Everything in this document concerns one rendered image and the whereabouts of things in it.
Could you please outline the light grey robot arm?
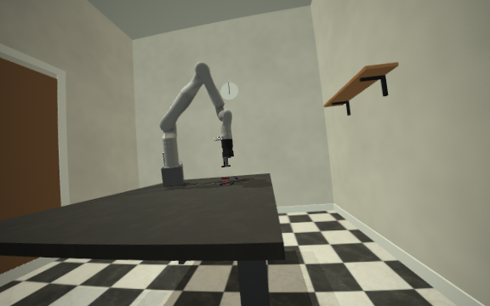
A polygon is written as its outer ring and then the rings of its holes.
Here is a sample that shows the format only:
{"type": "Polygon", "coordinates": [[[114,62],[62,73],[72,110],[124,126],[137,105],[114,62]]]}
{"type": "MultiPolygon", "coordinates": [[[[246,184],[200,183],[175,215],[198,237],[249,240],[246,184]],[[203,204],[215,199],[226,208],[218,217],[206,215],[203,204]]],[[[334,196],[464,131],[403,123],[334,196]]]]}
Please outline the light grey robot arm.
{"type": "Polygon", "coordinates": [[[223,122],[221,132],[231,132],[232,114],[228,109],[224,110],[224,100],[222,99],[214,81],[211,77],[208,65],[199,62],[195,66],[195,76],[179,92],[168,113],[160,121],[160,128],[163,131],[163,164],[166,167],[175,167],[179,165],[178,148],[177,148],[177,128],[176,121],[179,116],[187,109],[191,101],[195,98],[199,88],[204,84],[209,97],[212,100],[218,118],[223,122]],[[174,125],[175,124],[175,125],[174,125]]]}

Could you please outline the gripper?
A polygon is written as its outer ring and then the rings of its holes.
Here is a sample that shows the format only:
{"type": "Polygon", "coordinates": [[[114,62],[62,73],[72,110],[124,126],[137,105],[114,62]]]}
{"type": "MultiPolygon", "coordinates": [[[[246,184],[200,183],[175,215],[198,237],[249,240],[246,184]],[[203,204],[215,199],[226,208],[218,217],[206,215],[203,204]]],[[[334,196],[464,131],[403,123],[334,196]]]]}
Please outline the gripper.
{"type": "Polygon", "coordinates": [[[214,138],[214,141],[216,140],[221,140],[221,145],[222,145],[222,156],[223,156],[223,163],[224,166],[229,167],[228,165],[228,158],[231,158],[234,156],[233,152],[233,143],[232,143],[232,134],[231,132],[223,132],[221,133],[221,136],[214,138]],[[223,135],[223,136],[222,136],[223,135]]]}

